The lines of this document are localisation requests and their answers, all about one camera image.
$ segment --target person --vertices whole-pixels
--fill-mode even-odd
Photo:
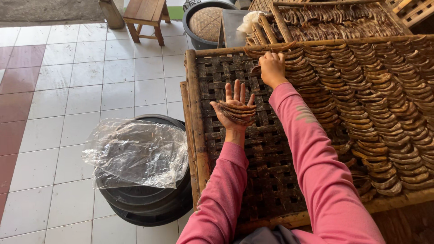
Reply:
[[[274,231],[263,227],[235,243],[385,243],[374,220],[360,202],[352,176],[338,161],[332,142],[285,78],[283,54],[267,52],[259,59],[263,82],[273,93],[269,103],[281,121],[293,155],[297,181],[303,193],[312,225],[312,233],[288,230],[278,225]],[[245,85],[239,80],[226,84],[226,102],[245,103]],[[248,105],[253,103],[250,97]],[[210,103],[226,128],[220,157],[194,212],[184,227],[178,244],[232,243],[241,199],[247,185],[244,153],[245,126],[222,115],[216,102]]]

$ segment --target wooden bench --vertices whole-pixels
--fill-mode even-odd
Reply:
[[[160,46],[164,46],[161,34],[160,21],[170,23],[169,11],[166,0],[131,0],[124,14],[124,21],[135,43],[140,43],[139,38],[157,39]],[[143,25],[153,26],[155,36],[140,35]]]

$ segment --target sleeve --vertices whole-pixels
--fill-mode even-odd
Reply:
[[[359,200],[350,171],[338,161],[301,95],[287,82],[276,87],[269,102],[288,138],[313,233],[327,243],[384,243]]]
[[[233,240],[249,162],[237,144],[225,142],[216,167],[177,244],[229,243]]]

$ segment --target left hand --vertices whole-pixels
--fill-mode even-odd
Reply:
[[[246,85],[244,85],[244,83],[240,85],[240,80],[235,81],[235,85],[234,85],[234,89],[233,89],[233,97],[232,97],[232,89],[231,89],[230,83],[226,83],[225,89],[226,89],[226,102],[227,103],[233,104],[233,105],[238,105],[238,106],[245,106],[246,105],[245,104],[245,102],[246,102]],[[255,95],[252,94],[250,96],[250,99],[249,99],[249,102],[247,103],[247,105],[248,106],[253,105],[254,100],[255,100]],[[220,111],[220,108],[217,107],[216,102],[210,102],[210,104],[214,108],[214,111],[217,114],[218,120],[226,128],[227,132],[234,131],[234,132],[244,133],[246,131],[247,126],[239,125],[235,122],[230,121],[228,118],[226,118],[226,116],[224,116],[222,114],[222,112]]]

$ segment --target red floor tile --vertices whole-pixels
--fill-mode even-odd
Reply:
[[[6,198],[7,198],[7,193],[0,194],[0,223],[4,212],[4,206],[6,204]]]
[[[8,69],[41,66],[45,45],[16,46],[12,50]]]
[[[18,154],[0,156],[0,194],[8,193]]]
[[[32,98],[33,92],[0,95],[0,123],[26,120]]]
[[[0,83],[0,94],[33,92],[40,67],[7,69]]]
[[[0,124],[0,156],[18,153],[25,128],[26,121]]]
[[[12,53],[13,46],[0,47],[0,69],[5,69]]]

